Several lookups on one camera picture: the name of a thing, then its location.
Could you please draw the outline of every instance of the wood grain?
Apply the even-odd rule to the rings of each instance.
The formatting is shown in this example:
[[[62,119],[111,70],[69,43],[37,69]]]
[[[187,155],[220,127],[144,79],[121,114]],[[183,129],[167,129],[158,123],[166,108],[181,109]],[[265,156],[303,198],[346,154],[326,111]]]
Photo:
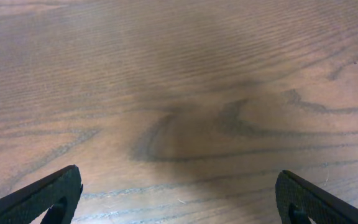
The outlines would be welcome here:
[[[0,0],[0,197],[69,164],[73,223],[280,223],[282,169],[358,207],[358,0]]]

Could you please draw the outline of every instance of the black object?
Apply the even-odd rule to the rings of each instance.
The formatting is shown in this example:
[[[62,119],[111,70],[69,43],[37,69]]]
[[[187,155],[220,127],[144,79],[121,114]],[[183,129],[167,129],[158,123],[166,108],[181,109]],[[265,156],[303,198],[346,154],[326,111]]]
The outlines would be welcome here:
[[[68,224],[83,186],[75,165],[61,169],[0,199],[0,223],[29,224],[47,211],[41,224]]]
[[[358,209],[323,189],[283,170],[275,186],[276,203],[283,224],[358,224]]]

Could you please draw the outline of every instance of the wooden surface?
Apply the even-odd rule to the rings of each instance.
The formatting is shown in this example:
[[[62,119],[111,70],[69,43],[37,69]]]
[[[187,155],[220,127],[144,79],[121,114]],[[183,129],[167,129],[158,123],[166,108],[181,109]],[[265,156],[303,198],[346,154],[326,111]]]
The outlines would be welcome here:
[[[282,169],[358,207],[358,0],[0,0],[0,197],[69,164],[73,223],[280,223]]]

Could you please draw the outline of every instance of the wood grain pattern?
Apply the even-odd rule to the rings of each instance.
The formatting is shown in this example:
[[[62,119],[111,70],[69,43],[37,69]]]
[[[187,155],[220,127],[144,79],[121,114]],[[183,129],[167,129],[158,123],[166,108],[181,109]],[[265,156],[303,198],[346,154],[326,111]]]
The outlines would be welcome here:
[[[282,169],[358,207],[358,0],[0,0],[0,197],[69,164],[73,223],[280,223]]]

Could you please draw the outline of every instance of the wooden table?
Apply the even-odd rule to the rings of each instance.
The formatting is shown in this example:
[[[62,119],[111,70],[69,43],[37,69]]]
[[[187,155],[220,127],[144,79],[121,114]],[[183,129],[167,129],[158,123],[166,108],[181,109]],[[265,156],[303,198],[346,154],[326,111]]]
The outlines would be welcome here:
[[[0,197],[70,164],[73,223],[280,223],[282,169],[358,207],[358,0],[0,0]]]

